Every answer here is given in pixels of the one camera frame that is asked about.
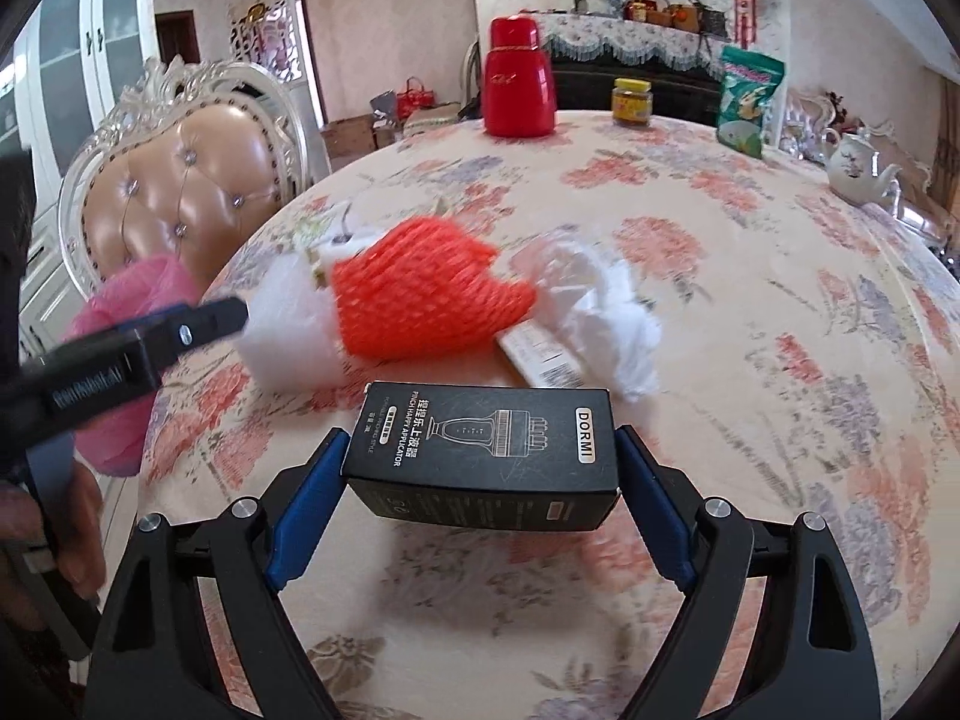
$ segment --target metal screw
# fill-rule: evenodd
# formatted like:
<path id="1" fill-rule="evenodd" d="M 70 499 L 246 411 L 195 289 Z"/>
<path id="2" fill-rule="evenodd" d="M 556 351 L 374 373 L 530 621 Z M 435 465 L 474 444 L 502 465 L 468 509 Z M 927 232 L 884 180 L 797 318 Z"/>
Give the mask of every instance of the metal screw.
<path id="1" fill-rule="evenodd" d="M 827 522 L 817 512 L 804 512 L 803 523 L 811 531 L 822 531 L 827 527 Z"/>
<path id="2" fill-rule="evenodd" d="M 161 524 L 163 524 L 163 515 L 154 513 L 141 517 L 140 522 L 136 523 L 136 527 L 142 533 L 150 533 L 160 528 Z"/>
<path id="3" fill-rule="evenodd" d="M 241 498 L 232 507 L 230 513 L 237 519 L 246 519 L 256 514 L 256 501 L 253 498 Z"/>
<path id="4" fill-rule="evenodd" d="M 730 504 L 723 498 L 709 498 L 707 503 L 704 503 L 704 509 L 707 510 L 707 514 L 717 519 L 729 517 L 731 512 Z"/>

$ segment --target red thermos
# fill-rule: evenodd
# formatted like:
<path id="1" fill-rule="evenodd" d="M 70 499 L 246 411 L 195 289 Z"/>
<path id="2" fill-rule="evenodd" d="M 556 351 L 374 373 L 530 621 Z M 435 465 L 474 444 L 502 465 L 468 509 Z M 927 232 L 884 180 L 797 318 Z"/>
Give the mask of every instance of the red thermos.
<path id="1" fill-rule="evenodd" d="M 539 138 L 557 125 L 550 60 L 529 16 L 493 19 L 484 69 L 483 119 L 498 138 Z"/>

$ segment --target human hand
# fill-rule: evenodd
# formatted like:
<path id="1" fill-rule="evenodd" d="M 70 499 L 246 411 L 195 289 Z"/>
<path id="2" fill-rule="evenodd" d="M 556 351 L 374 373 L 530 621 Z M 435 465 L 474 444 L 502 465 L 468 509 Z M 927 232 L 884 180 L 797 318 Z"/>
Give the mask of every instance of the human hand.
<path id="1" fill-rule="evenodd" d="M 104 501 L 97 480 L 78 461 L 73 464 L 69 501 L 74 535 L 59 546 L 56 567 L 80 598 L 92 599 L 107 581 L 107 564 L 100 541 L 100 512 Z M 40 538 L 43 538 L 40 507 L 20 488 L 0 482 L 0 541 Z M 0 552 L 0 614 L 26 631 L 46 628 L 4 552 Z"/>

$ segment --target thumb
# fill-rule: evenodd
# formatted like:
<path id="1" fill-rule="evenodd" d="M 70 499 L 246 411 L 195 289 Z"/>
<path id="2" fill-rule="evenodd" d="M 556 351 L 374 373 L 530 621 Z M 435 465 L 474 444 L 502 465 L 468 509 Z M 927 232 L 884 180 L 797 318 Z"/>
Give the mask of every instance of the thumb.
<path id="1" fill-rule="evenodd" d="M 20 488 L 0 482 L 0 539 L 32 541 L 43 538 L 40 507 Z"/>

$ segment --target floral tablecloth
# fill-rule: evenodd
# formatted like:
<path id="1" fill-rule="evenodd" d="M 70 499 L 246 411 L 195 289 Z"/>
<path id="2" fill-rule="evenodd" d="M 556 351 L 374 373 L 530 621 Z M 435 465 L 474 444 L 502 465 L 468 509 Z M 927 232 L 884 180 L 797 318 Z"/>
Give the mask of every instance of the floral tablecloth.
<path id="1" fill-rule="evenodd" d="M 323 227 L 323 209 L 389 225 L 446 213 L 506 260 L 564 226 L 616 247 L 664 326 L 661 391 L 628 407 L 656 456 L 748 517 L 816 509 L 870 626 L 885 715 L 960 619 L 960 290 L 910 234 L 854 210 L 822 172 L 755 161 L 697 124 L 622 129 L 562 113 L 538 141 L 480 122 L 354 163 L 301 196 L 229 263 L 213 295 L 249 295 L 272 257 Z M 363 365 L 334 391 L 258 391 L 228 341 L 175 368 L 157 399 L 141 512 L 213 517 L 352 429 L 373 379 L 515 381 L 492 349 Z M 730 699 L 762 580 L 704 710 Z M 253 705 L 208 597 L 235 701 Z M 306 575 L 281 594 L 349 718 L 613 718 L 664 640 L 680 594 L 659 579 L 624 506 L 594 533 L 455 530 L 370 514 L 348 490 Z"/>
<path id="2" fill-rule="evenodd" d="M 714 79 L 723 77 L 720 53 L 725 42 L 719 38 L 603 16 L 531 15 L 541 33 L 541 45 L 554 55 L 589 62 L 608 52 L 625 65 L 640 65 L 656 58 L 674 70 L 702 67 Z"/>

